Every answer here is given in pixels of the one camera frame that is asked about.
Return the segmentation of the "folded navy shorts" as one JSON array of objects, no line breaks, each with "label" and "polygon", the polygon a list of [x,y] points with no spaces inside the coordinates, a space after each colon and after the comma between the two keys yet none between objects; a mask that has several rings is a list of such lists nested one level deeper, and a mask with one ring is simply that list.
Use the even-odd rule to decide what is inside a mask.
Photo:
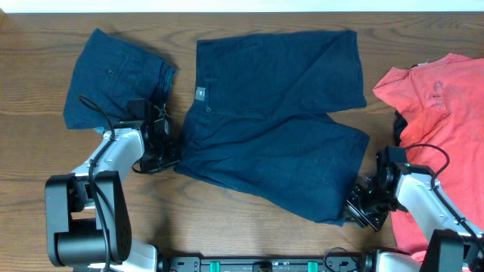
[{"label": "folded navy shorts", "polygon": [[68,129],[107,128],[132,118],[128,101],[161,107],[171,94],[175,68],[161,56],[96,29],[76,61],[64,105]]}]

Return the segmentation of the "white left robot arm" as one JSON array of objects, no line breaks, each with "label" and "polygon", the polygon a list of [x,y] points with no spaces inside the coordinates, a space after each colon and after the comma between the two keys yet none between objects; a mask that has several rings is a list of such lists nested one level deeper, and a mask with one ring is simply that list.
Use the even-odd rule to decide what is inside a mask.
[{"label": "white left robot arm", "polygon": [[128,173],[152,175],[179,159],[176,141],[162,129],[106,131],[90,157],[45,184],[48,258],[74,271],[165,271],[156,246],[133,237],[123,192]]}]

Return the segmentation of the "navy blue shorts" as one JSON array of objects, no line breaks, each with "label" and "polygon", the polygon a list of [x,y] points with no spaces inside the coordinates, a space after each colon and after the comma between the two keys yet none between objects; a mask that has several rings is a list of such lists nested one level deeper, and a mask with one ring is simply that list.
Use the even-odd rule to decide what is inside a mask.
[{"label": "navy blue shorts", "polygon": [[196,69],[175,170],[342,224],[369,142],[331,118],[366,106],[356,33],[200,40]]}]

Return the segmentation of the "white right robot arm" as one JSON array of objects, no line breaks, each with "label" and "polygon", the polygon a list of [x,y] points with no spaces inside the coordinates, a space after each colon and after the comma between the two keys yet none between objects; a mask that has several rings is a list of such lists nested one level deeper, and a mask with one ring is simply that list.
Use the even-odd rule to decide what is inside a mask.
[{"label": "white right robot arm", "polygon": [[361,227],[380,230],[396,210],[410,213],[426,237],[423,261],[378,249],[365,256],[359,271],[483,269],[483,231],[457,209],[429,168],[405,162],[382,164],[365,185],[353,187],[343,215]]}]

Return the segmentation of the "red t-shirt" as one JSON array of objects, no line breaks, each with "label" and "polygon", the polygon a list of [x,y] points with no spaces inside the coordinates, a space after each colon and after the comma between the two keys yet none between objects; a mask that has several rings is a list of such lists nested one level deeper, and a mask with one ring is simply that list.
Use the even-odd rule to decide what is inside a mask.
[{"label": "red t-shirt", "polygon": [[[457,209],[483,231],[483,61],[459,54],[392,68],[374,94],[406,121],[408,164],[429,168]],[[398,253],[422,262],[428,242],[410,213],[392,213]]]}]

